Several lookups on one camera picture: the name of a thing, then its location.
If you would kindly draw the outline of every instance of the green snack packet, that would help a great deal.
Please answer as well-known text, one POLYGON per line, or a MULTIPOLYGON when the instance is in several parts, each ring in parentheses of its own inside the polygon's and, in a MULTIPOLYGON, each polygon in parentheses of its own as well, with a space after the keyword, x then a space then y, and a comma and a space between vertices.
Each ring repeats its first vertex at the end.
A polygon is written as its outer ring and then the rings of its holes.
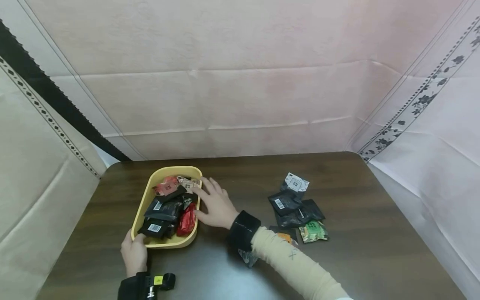
POLYGON ((325 225, 320 221, 310 221, 304 227, 299 227, 300 235, 304 243, 316 240, 328 240, 328 232, 325 225))

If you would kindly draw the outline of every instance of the hand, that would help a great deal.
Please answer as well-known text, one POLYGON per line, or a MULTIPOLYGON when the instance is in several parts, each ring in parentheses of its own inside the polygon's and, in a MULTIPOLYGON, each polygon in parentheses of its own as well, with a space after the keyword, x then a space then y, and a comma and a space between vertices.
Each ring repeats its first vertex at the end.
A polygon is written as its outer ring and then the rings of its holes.
POLYGON ((127 232, 120 251, 127 269, 127 278, 137 275, 138 272, 147 271, 147 248, 144 245, 145 235, 140 233, 132 241, 131 232, 132 229, 127 232))
POLYGON ((222 189, 212 178, 208 180, 202 177, 202 182, 208 193, 199 188, 193 188, 193 192, 205 202, 208 214, 196 210, 195 215, 204 224, 230 230, 239 213, 230 201, 227 191, 222 189))

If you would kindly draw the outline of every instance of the pile of snacks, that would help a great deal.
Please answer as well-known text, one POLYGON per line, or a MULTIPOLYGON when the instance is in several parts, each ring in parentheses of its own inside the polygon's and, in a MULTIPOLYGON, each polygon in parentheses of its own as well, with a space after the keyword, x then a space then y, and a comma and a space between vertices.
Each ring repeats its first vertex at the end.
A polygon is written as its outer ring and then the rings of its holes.
POLYGON ((280 186, 280 192, 268 197, 275 211, 280 228, 299 228, 304 243, 328 240, 328 233, 321 221, 322 211, 312 199, 303 200, 310 183, 288 173, 280 186))
POLYGON ((154 186, 155 198, 144 214, 145 221, 138 233, 157 239, 185 236, 195 226, 195 203, 198 198, 192 188, 199 180, 185 176, 167 176, 154 186))

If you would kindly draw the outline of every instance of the decorative border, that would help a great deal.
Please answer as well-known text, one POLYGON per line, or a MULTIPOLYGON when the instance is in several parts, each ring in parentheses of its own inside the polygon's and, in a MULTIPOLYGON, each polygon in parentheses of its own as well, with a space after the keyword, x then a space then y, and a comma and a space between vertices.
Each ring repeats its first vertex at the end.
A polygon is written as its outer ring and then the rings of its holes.
POLYGON ((43 106, 42 102, 37 98, 35 93, 32 92, 30 86, 20 77, 17 72, 15 72, 11 66, 2 58, 0 57, 0 69, 2 69, 5 74, 15 83, 20 91, 22 91, 23 95, 30 101, 30 103, 35 107, 35 109, 40 113, 43 119, 50 125, 53 131, 61 138, 63 143, 67 146, 67 148, 80 160, 80 162, 98 179, 101 179, 100 175, 98 174, 95 169, 88 163, 86 158, 82 155, 80 150, 75 146, 72 140, 68 137, 68 135, 63 131, 60 125, 55 121, 53 116, 48 112, 48 109, 43 106))
POLYGON ((70 125, 102 150, 119 161, 130 161, 122 151, 90 123, 75 104, 55 85, 42 69, 35 63, 10 30, 0 19, 0 56, 8 61, 12 68, 70 125))
POLYGON ((357 152, 365 162, 369 162, 401 136, 479 47, 479 22, 480 16, 475 18, 475 21, 402 108, 357 152))

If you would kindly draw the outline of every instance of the dark brown table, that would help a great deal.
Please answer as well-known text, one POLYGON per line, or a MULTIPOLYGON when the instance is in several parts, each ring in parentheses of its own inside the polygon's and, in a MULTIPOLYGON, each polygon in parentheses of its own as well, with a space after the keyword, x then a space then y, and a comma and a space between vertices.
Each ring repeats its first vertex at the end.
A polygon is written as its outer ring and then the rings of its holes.
MULTIPOLYGON (((330 241, 300 242, 357 300, 464 299, 359 156, 349 152, 122 162, 111 166, 43 286, 39 300, 116 299, 125 277, 120 243, 150 175, 191 165, 214 177, 239 210, 275 225, 267 196, 288 172, 310 181, 304 199, 326 216, 330 241)), ((188 247, 153 250, 152 273, 177 275, 158 299, 301 299, 266 263, 248 269, 226 231, 199 225, 188 247)))

